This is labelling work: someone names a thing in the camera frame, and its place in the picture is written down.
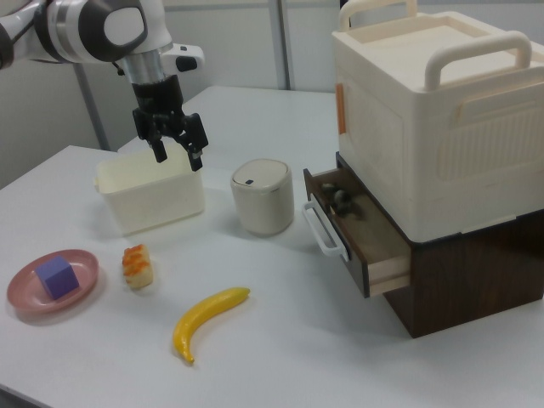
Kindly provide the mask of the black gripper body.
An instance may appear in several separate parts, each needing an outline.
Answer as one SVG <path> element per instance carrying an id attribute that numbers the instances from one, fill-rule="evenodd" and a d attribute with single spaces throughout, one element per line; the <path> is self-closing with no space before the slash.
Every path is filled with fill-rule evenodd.
<path id="1" fill-rule="evenodd" d="M 150 128 L 156 122 L 165 122 L 170 128 L 181 128 L 184 120 L 184 102 L 177 76 L 167 76 L 157 82 L 133 83 L 138 107 L 133 110 L 137 128 Z"/>

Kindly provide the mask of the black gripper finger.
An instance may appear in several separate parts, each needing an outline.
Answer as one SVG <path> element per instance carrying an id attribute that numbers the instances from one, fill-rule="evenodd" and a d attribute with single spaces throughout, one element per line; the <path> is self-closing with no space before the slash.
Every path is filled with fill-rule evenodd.
<path id="1" fill-rule="evenodd" d="M 207 134 L 200 116 L 194 113 L 174 117 L 173 131 L 172 139 L 185 149 L 191 170 L 200 170 L 202 152 L 208 146 Z"/>
<path id="2" fill-rule="evenodd" d="M 164 162 L 167 152 L 153 116 L 138 108 L 133 110 L 133 120 L 139 139 L 144 140 L 152 149 L 158 163 Z"/>

